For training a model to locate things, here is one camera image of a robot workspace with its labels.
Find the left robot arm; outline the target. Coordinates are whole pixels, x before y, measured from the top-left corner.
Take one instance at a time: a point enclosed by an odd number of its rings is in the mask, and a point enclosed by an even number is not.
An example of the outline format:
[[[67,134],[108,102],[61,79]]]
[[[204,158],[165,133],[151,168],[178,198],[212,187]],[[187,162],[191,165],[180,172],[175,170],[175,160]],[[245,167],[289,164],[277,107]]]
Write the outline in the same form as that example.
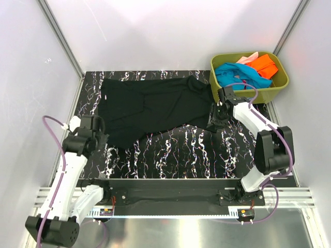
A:
[[[108,139],[103,119],[96,115],[74,116],[62,126],[69,134],[63,142],[56,142],[61,159],[54,181],[37,215],[28,216],[25,222],[37,247],[72,247],[87,214],[96,204],[105,205],[112,197],[105,179],[92,179],[78,199],[72,199],[81,171]]]

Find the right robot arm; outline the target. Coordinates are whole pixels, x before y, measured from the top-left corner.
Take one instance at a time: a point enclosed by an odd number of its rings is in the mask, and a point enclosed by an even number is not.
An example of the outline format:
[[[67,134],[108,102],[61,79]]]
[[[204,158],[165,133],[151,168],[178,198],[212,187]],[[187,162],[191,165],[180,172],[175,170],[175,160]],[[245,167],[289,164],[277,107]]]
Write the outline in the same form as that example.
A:
[[[294,165],[292,130],[269,121],[253,104],[243,98],[228,99],[211,105],[208,126],[223,128],[229,119],[241,122],[255,137],[254,166],[241,180],[241,188],[235,191],[235,199],[246,205],[253,199],[253,192],[261,189],[269,180],[288,176]]]

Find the black t-shirt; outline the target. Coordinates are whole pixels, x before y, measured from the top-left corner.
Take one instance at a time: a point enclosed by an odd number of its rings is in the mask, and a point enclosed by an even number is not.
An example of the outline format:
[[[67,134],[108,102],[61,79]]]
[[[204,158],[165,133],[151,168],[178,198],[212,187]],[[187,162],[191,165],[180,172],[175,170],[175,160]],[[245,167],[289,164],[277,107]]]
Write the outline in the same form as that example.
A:
[[[165,80],[105,79],[98,115],[105,122],[108,145],[128,149],[147,134],[183,125],[215,132],[208,126],[211,87],[194,76]]]

